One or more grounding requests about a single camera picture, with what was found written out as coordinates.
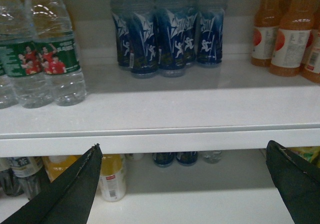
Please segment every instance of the white bottle label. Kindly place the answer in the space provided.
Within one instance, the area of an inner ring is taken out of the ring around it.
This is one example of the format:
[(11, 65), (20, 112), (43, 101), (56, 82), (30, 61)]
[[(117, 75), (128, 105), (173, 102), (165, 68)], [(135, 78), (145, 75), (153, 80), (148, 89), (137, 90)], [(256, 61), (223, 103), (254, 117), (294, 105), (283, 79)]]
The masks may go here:
[(99, 187), (105, 200), (116, 202), (121, 199), (126, 193), (126, 179), (123, 168), (113, 175), (100, 176)]
[(313, 73), (320, 73), (320, 33), (316, 36), (311, 54), (309, 55), (306, 63), (307, 64), (304, 67), (306, 70)]
[(298, 68), (311, 30), (279, 29), (271, 63), (283, 68)]
[(252, 57), (271, 59), (277, 39), (278, 26), (254, 27)]

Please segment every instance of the upper shelf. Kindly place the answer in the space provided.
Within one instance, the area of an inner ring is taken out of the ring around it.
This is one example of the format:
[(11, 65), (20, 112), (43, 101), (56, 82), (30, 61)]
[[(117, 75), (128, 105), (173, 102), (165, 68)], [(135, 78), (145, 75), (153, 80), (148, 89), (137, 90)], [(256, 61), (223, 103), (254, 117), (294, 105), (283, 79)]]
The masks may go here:
[(83, 103), (0, 110), (1, 156), (83, 154), (94, 143), (104, 153), (319, 145), (320, 86), (300, 76), (227, 55), (172, 79), (134, 79), (102, 58), (84, 64)]

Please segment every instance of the lower shelf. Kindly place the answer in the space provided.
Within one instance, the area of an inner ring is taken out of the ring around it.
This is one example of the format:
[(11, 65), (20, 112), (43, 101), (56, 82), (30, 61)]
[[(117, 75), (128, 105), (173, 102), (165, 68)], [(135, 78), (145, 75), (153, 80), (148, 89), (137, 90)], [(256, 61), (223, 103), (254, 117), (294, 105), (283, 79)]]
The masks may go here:
[[(0, 193), (0, 222), (27, 203)], [(293, 224), (259, 150), (224, 151), (219, 163), (162, 169), (151, 154), (127, 161), (127, 193), (108, 203), (98, 190), (88, 224)]]

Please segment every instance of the shelf surface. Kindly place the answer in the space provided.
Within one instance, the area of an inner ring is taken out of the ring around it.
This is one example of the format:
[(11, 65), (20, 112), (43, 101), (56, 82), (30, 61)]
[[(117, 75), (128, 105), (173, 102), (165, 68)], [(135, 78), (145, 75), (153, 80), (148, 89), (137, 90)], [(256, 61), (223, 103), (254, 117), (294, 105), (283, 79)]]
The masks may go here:
[(134, 79), (103, 58), (84, 60), (87, 99), (71, 107), (0, 110), (0, 155), (319, 146), (320, 86), (225, 57), (180, 78)]
[[(88, 224), (237, 223), (294, 224), (259, 150), (225, 151), (219, 163), (201, 158), (159, 168), (150, 154), (127, 161), (127, 192), (108, 203), (97, 191)], [(0, 197), (0, 222), (27, 203)]]

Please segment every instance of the juice bottle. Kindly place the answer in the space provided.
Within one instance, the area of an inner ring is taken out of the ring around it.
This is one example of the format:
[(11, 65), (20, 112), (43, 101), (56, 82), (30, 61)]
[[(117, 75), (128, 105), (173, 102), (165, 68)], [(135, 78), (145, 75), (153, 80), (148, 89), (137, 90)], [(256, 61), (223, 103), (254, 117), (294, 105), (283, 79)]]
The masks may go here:
[(279, 0), (260, 0), (260, 8), (254, 17), (254, 49), (251, 63), (255, 66), (269, 67), (282, 17)]
[(296, 76), (314, 24), (317, 0), (292, 0), (280, 21), (269, 71), (284, 77)]

